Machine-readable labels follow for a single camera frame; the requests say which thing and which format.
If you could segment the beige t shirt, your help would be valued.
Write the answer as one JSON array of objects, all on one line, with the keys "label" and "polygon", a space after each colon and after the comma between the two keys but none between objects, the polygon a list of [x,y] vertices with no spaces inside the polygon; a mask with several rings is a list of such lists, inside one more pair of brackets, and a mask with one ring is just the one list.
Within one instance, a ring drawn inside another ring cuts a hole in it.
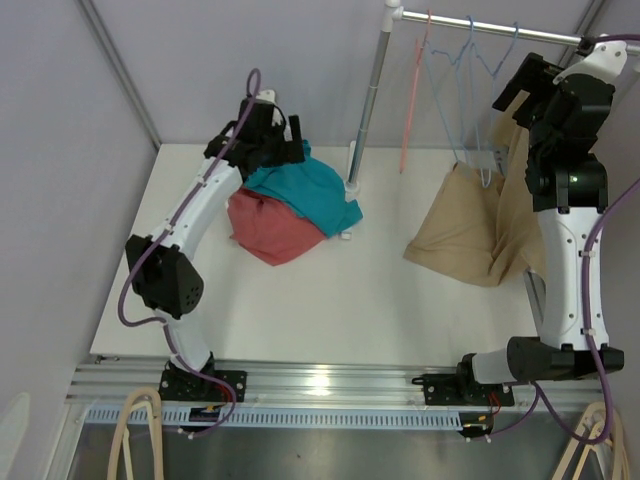
[{"label": "beige t shirt", "polygon": [[530,270],[546,277],[541,229],[525,182],[529,131],[513,119],[519,93],[496,121],[492,140],[506,147],[507,174],[482,186],[480,173],[458,163],[441,187],[404,258],[480,287],[497,287]]}]

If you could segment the blue hanger with beige shirt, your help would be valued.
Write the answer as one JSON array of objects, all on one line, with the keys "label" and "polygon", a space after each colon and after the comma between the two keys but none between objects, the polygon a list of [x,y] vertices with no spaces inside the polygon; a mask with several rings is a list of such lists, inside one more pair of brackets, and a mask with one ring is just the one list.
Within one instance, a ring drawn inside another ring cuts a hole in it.
[{"label": "blue hanger with beige shirt", "polygon": [[470,108],[473,114],[472,133],[476,147],[474,162],[480,173],[482,188],[488,189],[493,181],[493,170],[489,166],[488,156],[493,149],[493,141],[488,137],[482,137],[481,134],[483,129],[488,133],[494,126],[495,114],[490,112],[489,103],[496,98],[496,82],[518,41],[519,26],[518,23],[512,25],[513,31],[509,34],[509,44],[501,55],[491,54],[490,58],[486,59],[476,40],[476,34],[480,32],[479,26],[472,16],[468,16],[467,19],[470,24],[467,60]]}]

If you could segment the teal t shirt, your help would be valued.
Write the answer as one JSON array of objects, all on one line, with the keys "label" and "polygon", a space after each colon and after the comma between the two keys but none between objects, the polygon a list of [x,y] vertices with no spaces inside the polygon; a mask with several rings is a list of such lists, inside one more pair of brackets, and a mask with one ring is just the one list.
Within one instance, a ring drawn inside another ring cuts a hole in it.
[{"label": "teal t shirt", "polygon": [[303,162],[260,168],[248,177],[244,187],[283,202],[328,238],[359,223],[362,210],[356,200],[346,199],[340,175],[311,156],[307,140],[303,141],[303,152]]}]

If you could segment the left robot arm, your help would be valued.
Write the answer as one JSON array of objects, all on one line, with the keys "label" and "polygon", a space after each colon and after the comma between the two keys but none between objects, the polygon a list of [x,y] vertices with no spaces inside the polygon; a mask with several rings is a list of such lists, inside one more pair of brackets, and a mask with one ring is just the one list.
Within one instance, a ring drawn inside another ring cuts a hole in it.
[{"label": "left robot arm", "polygon": [[241,402],[247,375],[218,371],[195,314],[205,284],[193,264],[203,236],[229,198],[261,167],[279,167],[304,159],[298,116],[286,116],[273,90],[247,95],[238,117],[206,146],[204,160],[178,205],[146,236],[133,234],[125,245],[129,274],[118,299],[125,326],[125,299],[134,292],[152,311],[170,348],[158,387],[162,399]]}]

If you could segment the pink wire hanger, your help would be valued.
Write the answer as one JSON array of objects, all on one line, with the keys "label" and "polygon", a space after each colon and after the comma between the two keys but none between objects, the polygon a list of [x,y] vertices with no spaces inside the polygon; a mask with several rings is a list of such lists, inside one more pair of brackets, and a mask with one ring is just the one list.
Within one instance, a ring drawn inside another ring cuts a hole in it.
[{"label": "pink wire hanger", "polygon": [[404,125],[403,139],[402,139],[402,145],[401,145],[401,156],[400,156],[400,162],[399,162],[400,174],[404,173],[407,165],[409,141],[411,137],[417,90],[418,90],[418,84],[419,84],[419,78],[420,78],[420,69],[421,69],[420,65],[422,62],[424,50],[428,43],[430,29],[431,29],[431,19],[428,19],[422,39],[421,40],[417,39],[415,41],[412,83],[411,83],[411,89],[409,91],[409,101],[408,101],[407,115],[406,115],[405,125]]}]

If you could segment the metal clothes rack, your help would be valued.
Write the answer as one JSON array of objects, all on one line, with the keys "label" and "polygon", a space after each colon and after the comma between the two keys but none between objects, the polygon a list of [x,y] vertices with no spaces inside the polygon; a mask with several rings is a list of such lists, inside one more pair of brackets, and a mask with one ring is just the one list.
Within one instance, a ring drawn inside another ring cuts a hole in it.
[{"label": "metal clothes rack", "polygon": [[[370,126],[371,118],[374,111],[374,105],[376,102],[376,96],[380,84],[380,78],[382,74],[382,69],[384,66],[384,61],[388,49],[389,40],[391,37],[391,32],[393,29],[393,24],[396,21],[412,21],[418,23],[424,23],[426,25],[427,20],[431,19],[432,25],[434,26],[443,26],[448,28],[456,28],[468,30],[470,33],[470,24],[469,20],[451,18],[451,17],[443,17],[433,15],[432,13],[417,13],[411,11],[405,11],[404,7],[401,5],[401,1],[385,1],[385,11],[382,20],[382,26],[379,33],[378,43],[376,46],[375,56],[373,67],[370,75],[369,85],[366,93],[366,98],[364,102],[363,112],[361,115],[360,125],[358,129],[358,134],[355,141],[352,141],[349,146],[349,163],[348,163],[348,175],[345,181],[345,189],[347,192],[347,197],[351,195],[353,199],[357,196],[359,192],[359,183],[358,183],[358,175],[360,171],[360,165],[363,158],[368,129]],[[483,23],[475,21],[479,26],[479,33],[485,33],[490,35],[498,35],[509,37],[509,34],[513,31],[512,26],[506,25],[498,25],[491,23]],[[586,36],[579,37],[577,34],[574,35],[564,35],[564,34],[556,34],[538,30],[531,30],[526,28],[521,28],[519,26],[519,36],[518,40],[531,40],[535,42],[549,43],[549,44],[558,44],[564,45],[567,47],[575,47],[576,52],[581,44],[585,44],[585,42],[591,42],[595,45],[598,42],[610,41],[610,40],[622,40],[627,42],[626,52],[627,56],[638,56],[639,57],[639,46],[632,46],[629,42],[639,42],[639,35],[636,34],[616,34],[616,35],[604,35],[595,38],[587,38]],[[495,168],[499,170],[502,169],[502,163],[498,159],[498,153],[495,154],[495,160],[492,160],[489,163],[489,166],[494,171]],[[606,222],[607,214],[596,214],[594,212],[587,212],[586,207],[580,209],[578,208],[577,213],[567,213],[568,220],[553,220],[553,222],[561,225],[562,228],[565,228],[567,232],[569,229],[575,234],[579,232],[578,227],[587,227],[588,229],[581,233],[586,233],[587,235],[583,238],[587,242],[598,243],[599,236],[601,235],[601,231],[603,229],[603,222]],[[358,226],[355,227],[356,232],[362,236],[362,239],[367,240],[380,240],[382,237],[378,237],[376,234],[381,234],[382,230],[380,229],[383,225],[383,217],[381,216],[380,211],[374,211],[374,216],[372,217],[374,222],[369,225],[368,223],[364,223],[364,227]]]}]

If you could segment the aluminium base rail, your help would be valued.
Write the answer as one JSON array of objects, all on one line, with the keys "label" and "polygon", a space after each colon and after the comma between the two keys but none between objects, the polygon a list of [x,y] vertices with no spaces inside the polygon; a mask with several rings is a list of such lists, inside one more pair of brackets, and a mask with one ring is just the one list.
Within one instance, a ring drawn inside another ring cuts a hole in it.
[{"label": "aluminium base rail", "polygon": [[[97,356],[72,374],[66,404],[118,403],[133,390],[158,387],[164,357]],[[422,374],[452,374],[453,367],[215,361],[218,370],[248,374],[244,407],[411,410],[425,407]]]}]

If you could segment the beige tubes lower left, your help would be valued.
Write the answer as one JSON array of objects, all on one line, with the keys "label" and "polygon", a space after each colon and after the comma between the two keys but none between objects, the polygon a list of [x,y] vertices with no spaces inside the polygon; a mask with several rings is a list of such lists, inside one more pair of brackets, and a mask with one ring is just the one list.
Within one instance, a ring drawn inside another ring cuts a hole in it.
[{"label": "beige tubes lower left", "polygon": [[133,479],[133,465],[130,447],[130,433],[128,429],[129,417],[138,410],[146,412],[148,433],[151,439],[153,454],[153,475],[155,479],[164,478],[163,437],[162,437],[162,404],[159,393],[151,387],[141,387],[134,390],[125,400],[114,436],[111,443],[107,467],[107,479],[116,479],[120,454],[124,455],[125,474],[127,479]]}]

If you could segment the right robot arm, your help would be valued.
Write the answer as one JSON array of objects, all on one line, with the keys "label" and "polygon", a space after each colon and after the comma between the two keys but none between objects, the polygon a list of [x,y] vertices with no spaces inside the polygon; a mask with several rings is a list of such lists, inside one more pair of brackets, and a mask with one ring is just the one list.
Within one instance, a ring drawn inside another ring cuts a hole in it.
[{"label": "right robot arm", "polygon": [[512,337],[502,350],[458,363],[455,392],[466,404],[506,384],[605,378],[624,367],[602,314],[598,230],[611,208],[606,169],[591,149],[610,114],[625,47],[598,43],[566,69],[530,53],[492,104],[513,107],[529,133],[525,182],[544,243],[546,300],[537,336]]}]

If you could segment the blue hanger with teal shirt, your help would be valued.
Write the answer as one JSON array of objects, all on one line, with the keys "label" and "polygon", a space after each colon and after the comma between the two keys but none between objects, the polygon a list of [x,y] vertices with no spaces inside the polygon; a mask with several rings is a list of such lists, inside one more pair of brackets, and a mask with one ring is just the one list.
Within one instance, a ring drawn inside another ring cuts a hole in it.
[{"label": "blue hanger with teal shirt", "polygon": [[448,144],[457,163],[472,166],[473,155],[466,140],[466,120],[470,107],[467,102],[466,83],[463,79],[463,61],[467,59],[471,33],[453,48],[437,41],[438,35],[428,21],[423,46],[423,65],[427,73],[435,107],[442,123]]}]

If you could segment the red t shirt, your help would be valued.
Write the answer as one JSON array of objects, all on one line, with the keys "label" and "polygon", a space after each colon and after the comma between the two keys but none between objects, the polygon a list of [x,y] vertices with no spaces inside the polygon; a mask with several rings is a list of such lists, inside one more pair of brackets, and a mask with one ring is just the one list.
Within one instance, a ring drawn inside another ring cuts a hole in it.
[{"label": "red t shirt", "polygon": [[227,214],[230,238],[271,266],[293,261],[327,239],[285,203],[245,188],[229,198]]}]

